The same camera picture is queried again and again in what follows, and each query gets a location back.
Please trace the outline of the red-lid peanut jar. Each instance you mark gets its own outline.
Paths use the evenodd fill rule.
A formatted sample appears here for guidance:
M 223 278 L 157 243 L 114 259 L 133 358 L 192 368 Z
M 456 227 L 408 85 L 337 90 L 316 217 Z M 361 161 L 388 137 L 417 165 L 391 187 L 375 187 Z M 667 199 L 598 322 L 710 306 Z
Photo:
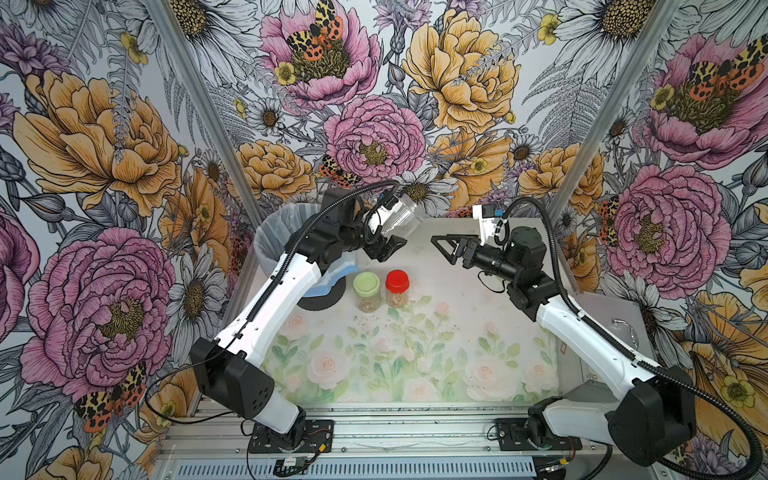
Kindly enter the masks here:
M 385 279 L 386 301 L 391 308 L 400 309 L 408 304 L 410 278 L 403 270 L 390 271 Z

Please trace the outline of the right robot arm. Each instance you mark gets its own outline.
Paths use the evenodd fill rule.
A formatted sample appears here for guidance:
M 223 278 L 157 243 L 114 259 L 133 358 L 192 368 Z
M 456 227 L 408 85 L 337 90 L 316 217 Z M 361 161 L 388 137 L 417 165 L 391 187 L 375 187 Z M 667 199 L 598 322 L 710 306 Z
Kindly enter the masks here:
M 552 333 L 602 381 L 542 400 L 528 409 L 527 437 L 536 446 L 580 437 L 617 448 L 644 467 L 661 460 L 696 433 L 690 377 L 660 367 L 590 318 L 543 269 L 546 247 L 539 232 L 516 227 L 510 245 L 497 247 L 475 235 L 435 235 L 432 244 L 451 264 L 499 277 L 512 304 Z

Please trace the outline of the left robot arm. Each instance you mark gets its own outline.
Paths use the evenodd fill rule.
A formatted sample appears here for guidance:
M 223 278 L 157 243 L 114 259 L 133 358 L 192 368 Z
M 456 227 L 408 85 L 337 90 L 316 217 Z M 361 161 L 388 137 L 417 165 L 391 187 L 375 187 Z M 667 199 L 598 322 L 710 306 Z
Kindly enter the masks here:
M 190 350 L 198 390 L 290 445 L 304 433 L 304 411 L 277 392 L 261 368 L 270 346 L 299 301 L 345 253 L 363 251 L 385 262 L 419 224 L 416 204 L 394 181 L 353 191 L 335 189 L 322 208 L 290 234 L 266 283 L 213 339 Z

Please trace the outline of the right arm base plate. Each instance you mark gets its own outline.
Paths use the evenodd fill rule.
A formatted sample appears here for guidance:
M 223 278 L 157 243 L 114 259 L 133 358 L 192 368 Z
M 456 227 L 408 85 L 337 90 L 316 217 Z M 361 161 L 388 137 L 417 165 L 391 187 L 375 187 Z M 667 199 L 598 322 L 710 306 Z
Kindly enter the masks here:
M 522 417 L 498 418 L 493 421 L 486 437 L 489 441 L 496 441 L 503 452 L 562 451 L 568 453 L 582 449 L 582 442 L 576 437 L 559 437 L 551 434 L 534 437 L 527 423 L 528 420 Z

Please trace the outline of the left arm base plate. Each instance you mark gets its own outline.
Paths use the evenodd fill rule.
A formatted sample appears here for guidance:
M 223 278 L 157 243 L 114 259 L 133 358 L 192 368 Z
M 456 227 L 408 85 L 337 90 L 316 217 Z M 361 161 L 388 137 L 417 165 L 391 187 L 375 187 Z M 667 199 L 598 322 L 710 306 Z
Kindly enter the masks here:
M 335 422 L 330 419 L 304 420 L 286 434 L 256 423 L 247 451 L 250 454 L 327 453 L 332 450 L 334 429 Z

